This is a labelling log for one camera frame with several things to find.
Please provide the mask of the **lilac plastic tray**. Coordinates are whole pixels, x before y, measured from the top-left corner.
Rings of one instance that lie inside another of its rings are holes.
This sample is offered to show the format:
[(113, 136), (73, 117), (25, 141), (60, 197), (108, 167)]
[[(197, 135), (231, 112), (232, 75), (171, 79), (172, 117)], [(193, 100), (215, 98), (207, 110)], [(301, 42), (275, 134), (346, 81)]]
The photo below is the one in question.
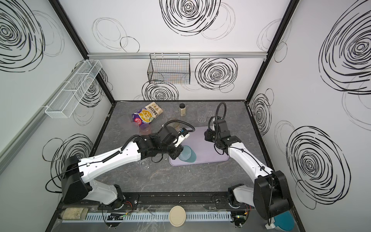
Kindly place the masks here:
[(178, 158), (169, 158), (169, 163), (172, 166), (184, 166), (227, 161), (229, 159), (228, 155), (219, 155), (214, 149), (214, 143), (205, 141), (204, 133), (207, 129), (207, 126), (196, 127), (195, 132), (191, 132), (190, 136), (181, 143), (182, 146), (191, 147), (192, 150), (196, 153), (197, 159), (194, 163), (183, 162)]

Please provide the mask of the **teal drinking glass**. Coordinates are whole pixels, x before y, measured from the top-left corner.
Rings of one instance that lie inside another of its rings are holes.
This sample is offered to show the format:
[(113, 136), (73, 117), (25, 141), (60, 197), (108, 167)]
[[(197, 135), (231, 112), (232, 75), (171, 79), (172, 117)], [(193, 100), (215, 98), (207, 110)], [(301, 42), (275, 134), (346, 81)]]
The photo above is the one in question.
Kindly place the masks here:
[(197, 159), (197, 155), (191, 147), (183, 146), (183, 151), (178, 156), (178, 159), (183, 162), (194, 163)]

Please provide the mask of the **yellow drinking glass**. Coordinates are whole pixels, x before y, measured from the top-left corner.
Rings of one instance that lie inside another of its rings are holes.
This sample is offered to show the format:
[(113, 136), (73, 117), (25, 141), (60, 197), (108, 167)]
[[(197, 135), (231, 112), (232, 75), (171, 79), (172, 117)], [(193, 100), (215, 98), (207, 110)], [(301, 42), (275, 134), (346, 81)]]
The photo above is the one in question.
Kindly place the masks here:
[(168, 126), (174, 128), (176, 130), (179, 130), (180, 123), (179, 122), (171, 122), (171, 123), (168, 124)]

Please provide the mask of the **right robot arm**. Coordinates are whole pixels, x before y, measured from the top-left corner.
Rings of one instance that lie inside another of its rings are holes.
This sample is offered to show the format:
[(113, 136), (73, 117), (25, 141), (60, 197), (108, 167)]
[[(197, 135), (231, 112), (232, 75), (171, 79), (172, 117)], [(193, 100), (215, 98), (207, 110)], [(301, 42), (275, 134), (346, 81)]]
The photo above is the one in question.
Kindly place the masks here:
[(293, 208), (286, 176), (259, 161), (237, 136), (231, 135), (224, 119), (212, 117), (204, 135), (206, 141), (214, 143), (217, 151), (234, 159), (254, 182), (252, 188), (245, 185), (232, 187), (231, 205), (253, 206), (265, 220)]

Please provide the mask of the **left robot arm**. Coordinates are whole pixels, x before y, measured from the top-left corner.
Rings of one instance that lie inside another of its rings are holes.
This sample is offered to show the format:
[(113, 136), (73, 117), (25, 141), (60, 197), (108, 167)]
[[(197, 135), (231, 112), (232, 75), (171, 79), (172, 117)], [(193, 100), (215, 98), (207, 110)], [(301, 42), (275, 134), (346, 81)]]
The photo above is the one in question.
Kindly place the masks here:
[(66, 205), (82, 200), (96, 201), (119, 208), (125, 197), (119, 185), (107, 185), (95, 179), (122, 165), (168, 154), (177, 158), (183, 151), (181, 143), (189, 137), (182, 129), (163, 126), (157, 133), (133, 135), (120, 148), (101, 155), (79, 159), (76, 156), (65, 161), (61, 174), (62, 201)]

